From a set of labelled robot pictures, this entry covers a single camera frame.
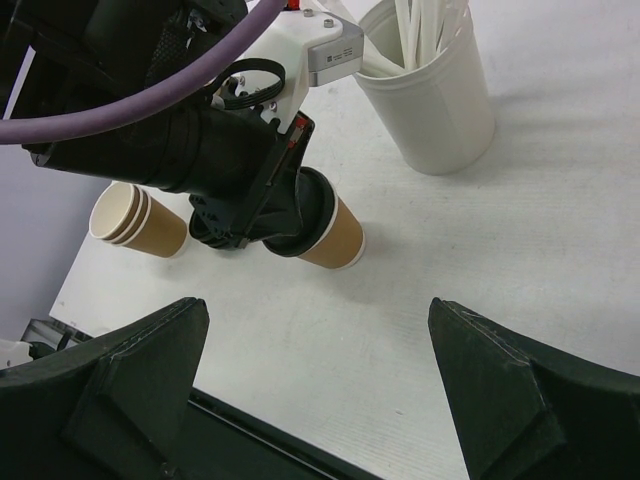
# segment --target white bracket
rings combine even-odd
[[[25,342],[0,340],[0,370],[32,361],[33,359],[29,356],[29,348],[30,345]]]
[[[326,27],[325,21],[332,26]],[[266,122],[280,119],[279,133],[287,132],[309,93],[309,49],[340,38],[342,32],[342,22],[324,12],[314,11],[312,16],[305,16],[302,10],[282,12],[245,53],[245,58],[268,58],[285,68],[285,88],[273,99],[276,107],[265,108],[262,114]],[[252,93],[274,81],[269,73],[246,72],[244,90]]]

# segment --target table surface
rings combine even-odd
[[[498,130],[464,172],[407,167],[351,78],[305,103],[317,122],[305,164],[367,232],[354,268],[261,245],[194,244],[165,261],[87,238],[51,315],[99,335],[202,297],[197,388],[391,479],[467,478],[427,329],[433,297],[640,374],[640,2],[472,12]],[[157,198],[188,217],[184,196]]]

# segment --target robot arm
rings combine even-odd
[[[13,84],[29,46],[36,51],[14,118],[125,98],[198,58],[247,13],[243,0],[61,3],[21,0],[14,10],[0,85]],[[133,125],[24,147],[40,167],[190,193],[191,234],[212,247],[302,242],[322,218],[314,205],[329,189],[324,177],[300,168],[314,123],[299,108],[311,86],[359,70],[364,40],[359,27],[328,14],[285,10],[246,54],[284,70],[273,98],[263,92],[273,75],[249,71],[213,96],[203,86]],[[262,101],[228,108],[247,98]]]

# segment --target paper cup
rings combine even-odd
[[[140,204],[141,192],[129,183],[115,182],[109,186],[93,207],[89,232],[93,238],[111,242],[133,221]]]
[[[336,207],[331,223],[321,239],[298,258],[324,268],[339,270],[355,265],[362,257],[366,237],[362,225],[336,195]]]
[[[378,50],[401,65],[395,2],[383,0],[360,26]],[[404,75],[355,75],[405,161],[428,175],[461,170],[491,144],[495,117],[469,10],[447,48]]]
[[[141,201],[138,203],[138,208],[136,210],[135,216],[129,223],[129,226],[125,230],[123,230],[122,234],[120,234],[118,237],[114,238],[110,242],[113,245],[122,245],[131,237],[136,235],[142,228],[142,224],[147,218],[147,212],[149,210],[149,202],[151,200],[150,200],[149,194],[145,190],[140,189],[140,194],[141,194],[140,195]]]
[[[307,167],[300,175],[302,231],[295,237],[267,240],[265,246],[281,257],[299,258],[332,270],[355,265],[365,249],[362,226],[324,175]]]
[[[148,193],[146,197],[149,203],[140,226],[120,245],[157,257],[173,257],[187,241],[187,224]]]

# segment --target purple cable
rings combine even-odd
[[[0,121],[0,145],[49,143],[114,130],[154,115],[202,88],[278,17],[286,0],[260,3],[215,47],[184,70],[131,97],[84,112]]]

